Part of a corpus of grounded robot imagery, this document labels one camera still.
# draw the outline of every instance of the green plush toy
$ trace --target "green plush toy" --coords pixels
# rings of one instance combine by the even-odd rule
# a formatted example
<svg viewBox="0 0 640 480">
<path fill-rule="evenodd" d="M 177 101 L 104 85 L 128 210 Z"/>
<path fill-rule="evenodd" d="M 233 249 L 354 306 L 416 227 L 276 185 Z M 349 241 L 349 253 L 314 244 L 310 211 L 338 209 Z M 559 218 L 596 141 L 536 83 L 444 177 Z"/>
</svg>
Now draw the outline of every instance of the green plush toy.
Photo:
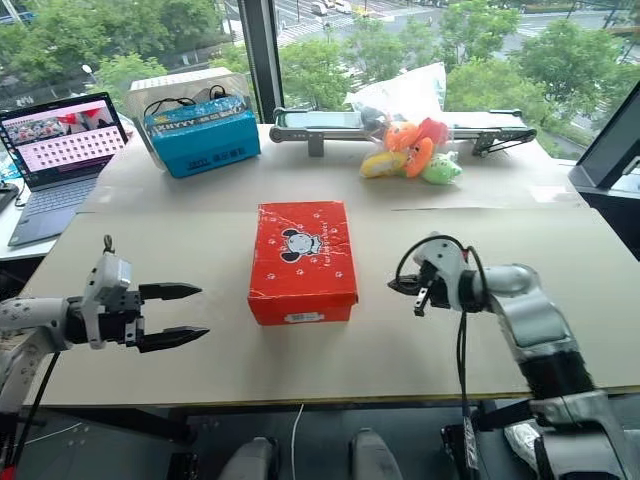
<svg viewBox="0 0 640 480">
<path fill-rule="evenodd" d="M 448 185 L 462 173 L 462 169 L 455 162 L 457 158 L 458 152 L 436 153 L 420 175 L 429 183 Z"/>
</svg>

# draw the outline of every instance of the robotic arm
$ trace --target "robotic arm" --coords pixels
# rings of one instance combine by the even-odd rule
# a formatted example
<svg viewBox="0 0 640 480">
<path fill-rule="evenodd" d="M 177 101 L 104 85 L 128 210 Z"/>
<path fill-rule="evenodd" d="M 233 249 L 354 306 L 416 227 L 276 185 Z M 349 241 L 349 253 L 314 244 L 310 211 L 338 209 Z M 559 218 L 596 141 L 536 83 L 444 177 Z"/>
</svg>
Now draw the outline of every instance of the robotic arm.
<svg viewBox="0 0 640 480">
<path fill-rule="evenodd" d="M 13 444 L 17 415 L 40 362 L 49 353 L 89 343 L 137 347 L 142 353 L 191 342 L 209 330 L 175 327 L 145 335 L 141 308 L 147 300 L 173 300 L 201 289 L 182 283 L 140 285 L 128 291 L 131 264 L 115 255 L 111 238 L 91 270 L 82 297 L 12 298 L 0 303 L 0 439 Z"/>
<path fill-rule="evenodd" d="M 531 389 L 530 411 L 540 426 L 553 427 L 536 443 L 541 478 L 640 479 L 638 453 L 626 440 L 606 392 L 595 389 L 578 343 L 542 290 L 538 274 L 519 264 L 474 270 L 469 250 L 434 233 L 416 245 L 419 273 L 400 276 L 401 262 L 389 286 L 417 296 L 417 316 L 424 316 L 429 301 L 438 308 L 498 316 Z M 595 472 L 601 476 L 594 477 Z"/>
</svg>

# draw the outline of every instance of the floor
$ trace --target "floor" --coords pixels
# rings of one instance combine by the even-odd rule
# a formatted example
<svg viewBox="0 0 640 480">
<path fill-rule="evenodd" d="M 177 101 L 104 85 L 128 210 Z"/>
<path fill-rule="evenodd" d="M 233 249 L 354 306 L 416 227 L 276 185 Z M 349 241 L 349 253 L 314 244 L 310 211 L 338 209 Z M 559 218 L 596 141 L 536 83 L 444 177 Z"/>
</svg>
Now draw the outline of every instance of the floor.
<svg viewBox="0 0 640 480">
<path fill-rule="evenodd" d="M 613 400 L 626 429 L 640 428 L 640 396 Z M 225 462 L 254 436 L 273 437 L 280 446 L 280 480 L 290 480 L 291 429 L 297 412 L 247 413 L 191 417 L 198 431 L 193 446 L 183 448 L 140 435 L 95 425 L 71 430 L 27 446 L 18 480 L 165 480 L 173 452 L 193 451 L 200 458 L 200 480 L 215 480 Z M 31 438 L 75 425 L 50 416 Z M 303 412 L 296 436 L 296 477 L 300 480 L 346 480 L 347 445 L 363 427 L 386 441 L 405 480 L 457 478 L 440 441 L 440 428 L 460 420 L 460 409 L 406 408 Z M 509 450 L 502 432 L 480 433 L 483 479 L 534 479 Z"/>
</svg>

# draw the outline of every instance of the cardboard box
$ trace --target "cardboard box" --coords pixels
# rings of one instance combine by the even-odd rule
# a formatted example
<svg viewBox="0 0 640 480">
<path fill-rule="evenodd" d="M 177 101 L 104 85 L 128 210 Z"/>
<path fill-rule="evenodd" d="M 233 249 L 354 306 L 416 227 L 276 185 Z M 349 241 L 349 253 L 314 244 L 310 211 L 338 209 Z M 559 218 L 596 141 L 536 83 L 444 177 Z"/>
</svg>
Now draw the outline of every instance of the cardboard box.
<svg viewBox="0 0 640 480">
<path fill-rule="evenodd" d="M 347 321 L 357 301 L 344 204 L 260 205 L 249 288 L 258 323 Z"/>
</svg>

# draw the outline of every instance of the window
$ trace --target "window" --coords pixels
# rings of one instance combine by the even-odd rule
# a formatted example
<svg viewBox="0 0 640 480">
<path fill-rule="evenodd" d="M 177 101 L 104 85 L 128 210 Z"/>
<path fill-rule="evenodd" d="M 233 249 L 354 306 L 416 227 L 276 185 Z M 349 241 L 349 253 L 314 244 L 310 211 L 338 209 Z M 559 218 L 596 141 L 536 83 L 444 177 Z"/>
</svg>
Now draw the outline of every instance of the window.
<svg viewBox="0 0 640 480">
<path fill-rule="evenodd" d="M 221 0 L 4 0 L 0 8 L 0 110 L 106 90 L 130 116 L 123 99 L 133 80 L 217 66 L 223 52 L 244 50 L 237 7 Z"/>
<path fill-rule="evenodd" d="M 640 80 L 633 0 L 274 2 L 287 107 L 349 109 L 347 92 L 442 61 L 445 110 L 521 109 L 577 159 Z"/>
</svg>

